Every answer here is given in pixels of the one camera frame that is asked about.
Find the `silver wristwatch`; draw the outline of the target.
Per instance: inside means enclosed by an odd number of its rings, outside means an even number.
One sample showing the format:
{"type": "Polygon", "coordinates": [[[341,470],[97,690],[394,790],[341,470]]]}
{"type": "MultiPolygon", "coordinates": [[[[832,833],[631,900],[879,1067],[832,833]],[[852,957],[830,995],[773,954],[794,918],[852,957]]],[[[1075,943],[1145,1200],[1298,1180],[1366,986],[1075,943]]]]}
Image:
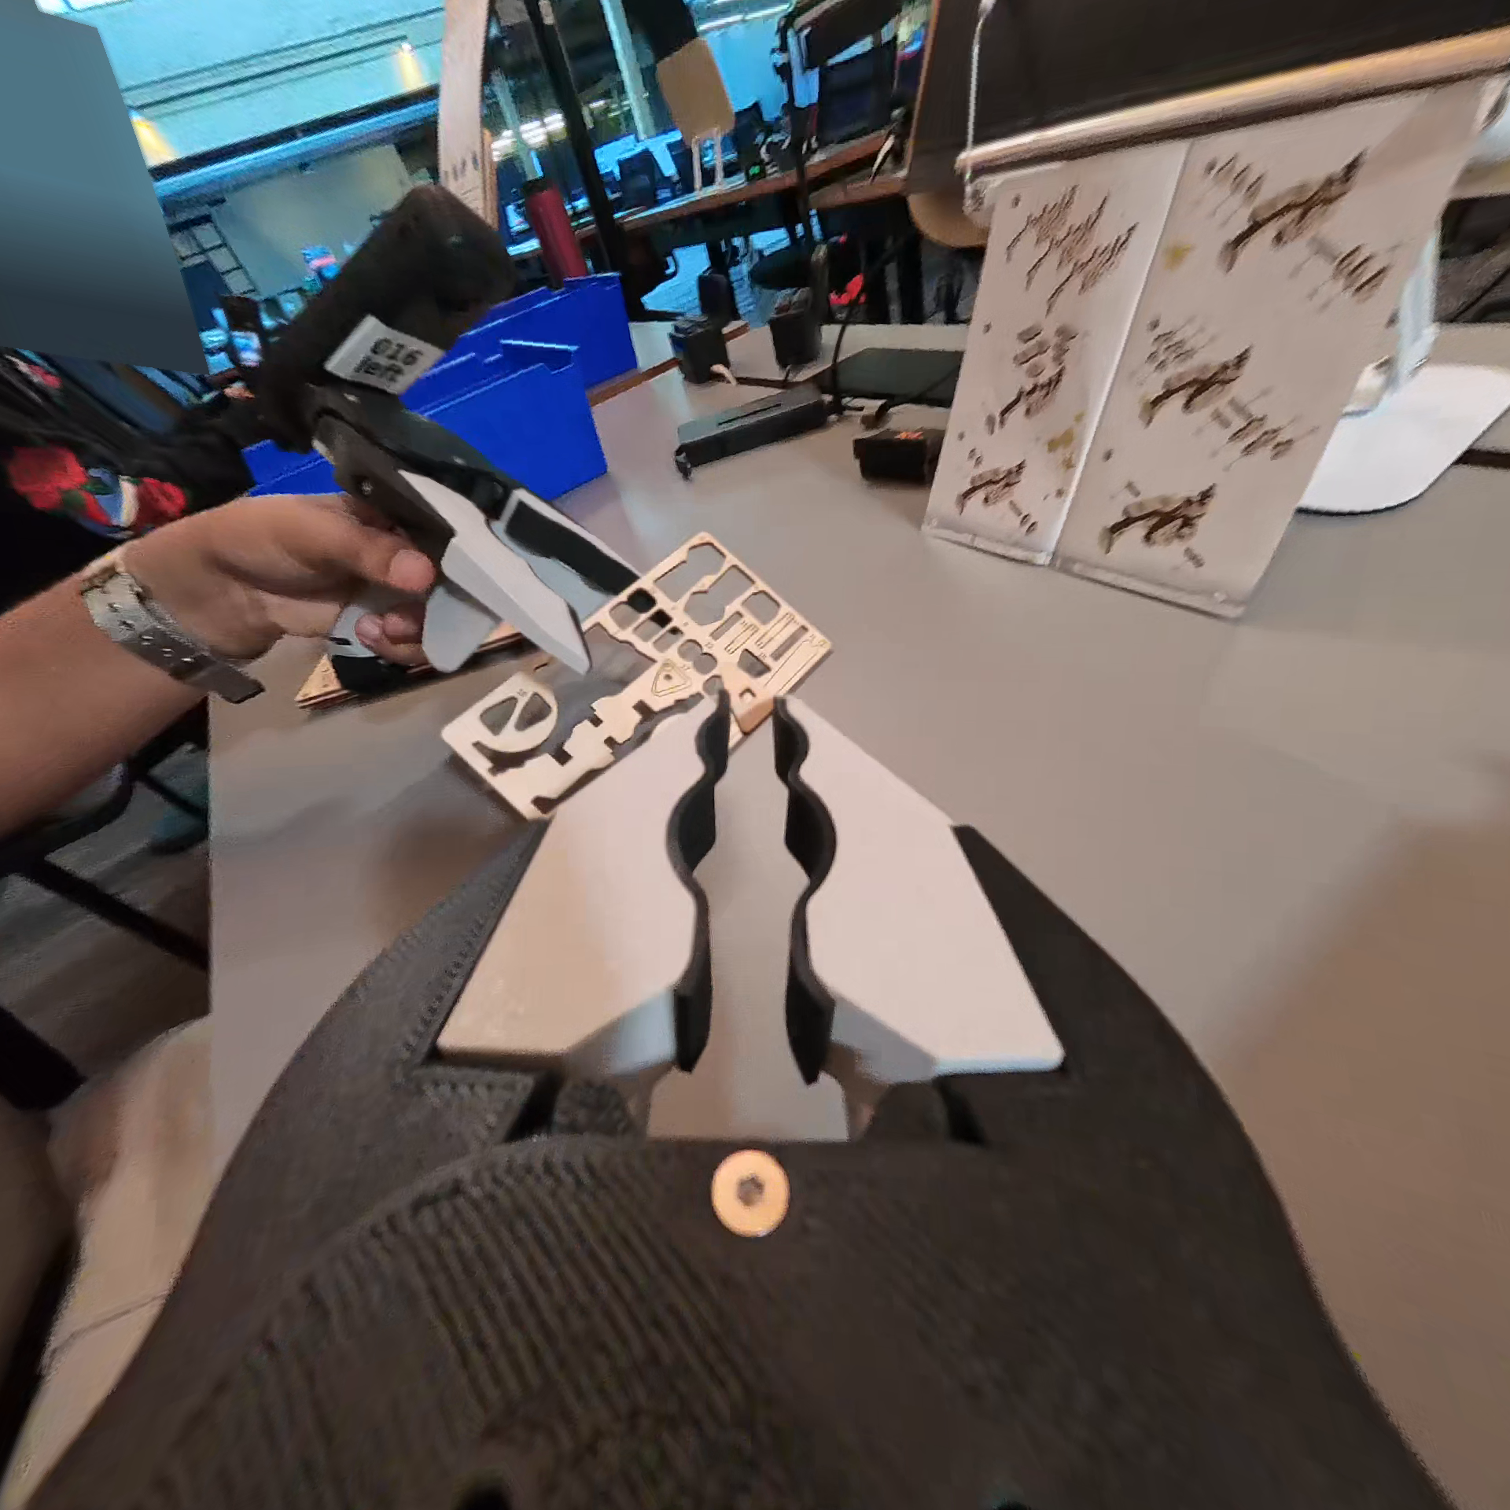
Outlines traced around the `silver wristwatch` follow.
{"type": "Polygon", "coordinates": [[[79,596],[93,625],[111,643],[180,686],[228,704],[244,704],[264,691],[244,663],[205,646],[153,598],[126,567],[124,546],[84,569],[79,596]]]}

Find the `laser-cut wooden model sheet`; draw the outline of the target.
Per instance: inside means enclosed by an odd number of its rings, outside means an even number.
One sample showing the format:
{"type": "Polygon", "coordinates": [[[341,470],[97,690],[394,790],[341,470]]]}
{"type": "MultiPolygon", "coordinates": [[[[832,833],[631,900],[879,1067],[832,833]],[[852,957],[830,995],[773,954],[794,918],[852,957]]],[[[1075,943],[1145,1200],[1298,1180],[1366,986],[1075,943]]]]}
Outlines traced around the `laser-cut wooden model sheet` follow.
{"type": "Polygon", "coordinates": [[[582,639],[588,672],[521,648],[442,729],[449,753],[527,819],[550,815],[665,717],[721,693],[735,749],[832,652],[809,614],[708,533],[609,596],[582,639]]]}

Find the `black chair frame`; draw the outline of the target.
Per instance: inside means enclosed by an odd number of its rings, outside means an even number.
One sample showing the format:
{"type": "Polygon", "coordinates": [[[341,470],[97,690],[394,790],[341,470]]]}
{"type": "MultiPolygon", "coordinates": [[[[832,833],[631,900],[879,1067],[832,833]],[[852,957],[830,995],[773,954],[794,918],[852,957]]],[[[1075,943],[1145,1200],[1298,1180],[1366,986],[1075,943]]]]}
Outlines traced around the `black chair frame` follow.
{"type": "Polygon", "coordinates": [[[199,753],[136,756],[3,837],[3,1092],[57,1107],[207,1008],[199,753]]]}

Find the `long black box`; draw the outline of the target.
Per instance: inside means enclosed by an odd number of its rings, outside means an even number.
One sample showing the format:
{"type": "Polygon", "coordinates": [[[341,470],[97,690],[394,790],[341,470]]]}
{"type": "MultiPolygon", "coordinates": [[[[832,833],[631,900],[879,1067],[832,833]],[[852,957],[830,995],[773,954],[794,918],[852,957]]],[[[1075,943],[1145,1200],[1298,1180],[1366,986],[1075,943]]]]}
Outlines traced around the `long black box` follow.
{"type": "Polygon", "coordinates": [[[832,400],[814,384],[771,389],[751,402],[687,420],[678,427],[674,468],[690,477],[703,465],[794,440],[832,418],[832,400]]]}

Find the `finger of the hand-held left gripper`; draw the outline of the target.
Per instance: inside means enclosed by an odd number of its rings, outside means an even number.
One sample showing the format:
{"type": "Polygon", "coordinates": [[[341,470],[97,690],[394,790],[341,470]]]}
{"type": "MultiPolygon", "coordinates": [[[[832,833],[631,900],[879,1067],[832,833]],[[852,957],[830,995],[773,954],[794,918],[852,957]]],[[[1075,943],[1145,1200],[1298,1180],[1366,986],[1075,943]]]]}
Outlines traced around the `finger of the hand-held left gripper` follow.
{"type": "Polygon", "coordinates": [[[552,560],[604,596],[634,587],[638,571],[598,537],[518,481],[500,481],[492,533],[527,555],[552,560]]]}
{"type": "Polygon", "coordinates": [[[422,627],[428,661],[455,672],[496,623],[505,623],[566,668],[586,673],[591,654],[570,600],[503,542],[471,501],[424,474],[401,468],[397,477],[422,501],[428,517],[447,528],[422,627]]]}

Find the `stacked wooden model sheets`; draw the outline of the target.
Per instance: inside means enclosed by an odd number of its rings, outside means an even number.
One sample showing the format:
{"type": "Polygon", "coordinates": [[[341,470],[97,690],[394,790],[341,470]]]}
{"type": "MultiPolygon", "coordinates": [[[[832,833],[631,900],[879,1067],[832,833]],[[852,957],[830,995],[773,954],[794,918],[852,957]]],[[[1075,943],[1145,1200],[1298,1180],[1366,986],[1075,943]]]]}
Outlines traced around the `stacked wooden model sheets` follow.
{"type": "MultiPolygon", "coordinates": [[[[473,652],[462,668],[473,668],[487,657],[498,655],[503,650],[532,648],[523,634],[510,630],[507,625],[494,630],[482,641],[482,646],[473,652]]],[[[329,709],[340,704],[368,702],[381,699],[399,690],[408,690],[424,681],[431,681],[444,672],[431,664],[424,666],[392,666],[368,655],[331,655],[318,659],[305,682],[295,695],[295,706],[304,711],[329,709]]]]}

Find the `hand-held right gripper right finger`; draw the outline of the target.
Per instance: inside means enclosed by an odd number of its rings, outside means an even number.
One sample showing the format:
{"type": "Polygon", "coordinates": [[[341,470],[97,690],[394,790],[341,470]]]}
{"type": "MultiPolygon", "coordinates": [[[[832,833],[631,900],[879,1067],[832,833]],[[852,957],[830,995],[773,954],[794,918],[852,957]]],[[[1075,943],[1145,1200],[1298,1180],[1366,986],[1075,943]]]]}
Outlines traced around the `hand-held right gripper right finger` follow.
{"type": "Polygon", "coordinates": [[[785,851],[785,1037],[803,1081],[891,1089],[1051,1071],[1064,1046],[953,819],[796,697],[771,709],[785,851]]]}

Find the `blue plastic bin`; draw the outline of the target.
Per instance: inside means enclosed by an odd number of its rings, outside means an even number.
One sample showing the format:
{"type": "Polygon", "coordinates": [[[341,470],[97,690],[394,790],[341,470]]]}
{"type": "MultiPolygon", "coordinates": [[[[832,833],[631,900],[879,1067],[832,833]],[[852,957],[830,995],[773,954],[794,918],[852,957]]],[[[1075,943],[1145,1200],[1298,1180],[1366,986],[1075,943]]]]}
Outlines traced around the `blue plastic bin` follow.
{"type": "Polygon", "coordinates": [[[579,350],[561,337],[487,326],[399,400],[550,501],[607,472],[579,350]]]}
{"type": "Polygon", "coordinates": [[[570,276],[559,289],[537,287],[494,305],[451,346],[447,361],[483,359],[505,344],[568,352],[586,389],[638,368],[618,273],[570,276]]]}

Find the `standing illustrated instruction sheet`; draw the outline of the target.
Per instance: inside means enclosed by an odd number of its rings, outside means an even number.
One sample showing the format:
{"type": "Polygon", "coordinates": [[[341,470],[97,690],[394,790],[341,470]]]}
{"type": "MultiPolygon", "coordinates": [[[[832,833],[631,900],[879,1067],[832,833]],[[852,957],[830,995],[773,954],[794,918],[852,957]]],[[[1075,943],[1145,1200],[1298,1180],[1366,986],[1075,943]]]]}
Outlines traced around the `standing illustrated instruction sheet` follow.
{"type": "Polygon", "coordinates": [[[1237,616],[1350,409],[1424,361],[1499,78],[989,179],[926,535],[1237,616]]]}

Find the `small black box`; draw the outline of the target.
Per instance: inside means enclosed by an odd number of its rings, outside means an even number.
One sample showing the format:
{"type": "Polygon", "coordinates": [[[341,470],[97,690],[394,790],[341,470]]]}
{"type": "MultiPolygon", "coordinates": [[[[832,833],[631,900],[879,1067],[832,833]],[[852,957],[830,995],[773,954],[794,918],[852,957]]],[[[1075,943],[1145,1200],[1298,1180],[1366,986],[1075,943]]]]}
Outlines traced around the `small black box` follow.
{"type": "Polygon", "coordinates": [[[944,427],[872,427],[856,434],[852,449],[868,483],[931,485],[944,440],[944,427]]]}

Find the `person's left forearm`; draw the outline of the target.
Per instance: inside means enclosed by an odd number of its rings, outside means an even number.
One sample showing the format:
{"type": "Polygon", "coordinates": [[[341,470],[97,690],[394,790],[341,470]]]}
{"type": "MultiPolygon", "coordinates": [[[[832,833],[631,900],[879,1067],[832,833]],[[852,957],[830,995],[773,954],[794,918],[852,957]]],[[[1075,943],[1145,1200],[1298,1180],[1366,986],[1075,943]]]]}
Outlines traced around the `person's left forearm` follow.
{"type": "Polygon", "coordinates": [[[95,623],[75,573],[2,618],[2,833],[47,815],[138,751],[205,691],[95,623]]]}

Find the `white stand base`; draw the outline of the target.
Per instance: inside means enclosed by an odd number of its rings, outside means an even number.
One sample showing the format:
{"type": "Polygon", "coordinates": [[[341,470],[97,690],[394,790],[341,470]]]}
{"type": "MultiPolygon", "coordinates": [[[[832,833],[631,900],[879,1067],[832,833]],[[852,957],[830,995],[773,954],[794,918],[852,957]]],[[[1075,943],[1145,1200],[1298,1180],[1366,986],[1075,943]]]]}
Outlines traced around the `white stand base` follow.
{"type": "Polygon", "coordinates": [[[1506,368],[1425,362],[1371,409],[1337,422],[1296,510],[1373,515],[1413,503],[1506,409],[1506,368]]]}

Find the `tall wooden board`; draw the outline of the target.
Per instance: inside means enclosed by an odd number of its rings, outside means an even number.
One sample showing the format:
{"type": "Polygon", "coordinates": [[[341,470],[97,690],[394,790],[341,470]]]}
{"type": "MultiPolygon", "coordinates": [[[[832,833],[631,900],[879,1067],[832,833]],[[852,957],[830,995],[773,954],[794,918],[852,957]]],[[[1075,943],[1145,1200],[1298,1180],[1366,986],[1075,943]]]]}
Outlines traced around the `tall wooden board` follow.
{"type": "Polygon", "coordinates": [[[487,1],[444,1],[438,93],[438,183],[498,229],[498,172],[485,127],[487,1]]]}

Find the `red bottle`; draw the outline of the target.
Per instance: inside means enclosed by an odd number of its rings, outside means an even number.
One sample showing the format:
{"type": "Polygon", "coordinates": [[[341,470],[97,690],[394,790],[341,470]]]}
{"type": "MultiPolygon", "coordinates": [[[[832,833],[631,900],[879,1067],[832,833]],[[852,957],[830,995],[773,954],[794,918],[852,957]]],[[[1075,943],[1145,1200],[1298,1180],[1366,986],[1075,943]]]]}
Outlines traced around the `red bottle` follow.
{"type": "Polygon", "coordinates": [[[534,175],[523,181],[521,208],[539,242],[541,264],[552,289],[563,289],[566,282],[591,273],[566,199],[550,177],[534,175]]]}

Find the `black tablet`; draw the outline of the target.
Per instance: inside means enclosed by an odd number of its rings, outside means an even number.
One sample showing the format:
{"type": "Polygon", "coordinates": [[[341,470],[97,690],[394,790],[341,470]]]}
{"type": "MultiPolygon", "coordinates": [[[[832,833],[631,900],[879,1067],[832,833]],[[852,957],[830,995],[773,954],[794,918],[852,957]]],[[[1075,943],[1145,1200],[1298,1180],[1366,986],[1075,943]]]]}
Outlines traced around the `black tablet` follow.
{"type": "Polygon", "coordinates": [[[827,388],[841,400],[949,409],[962,362],[960,348],[870,344],[839,355],[827,388]]]}

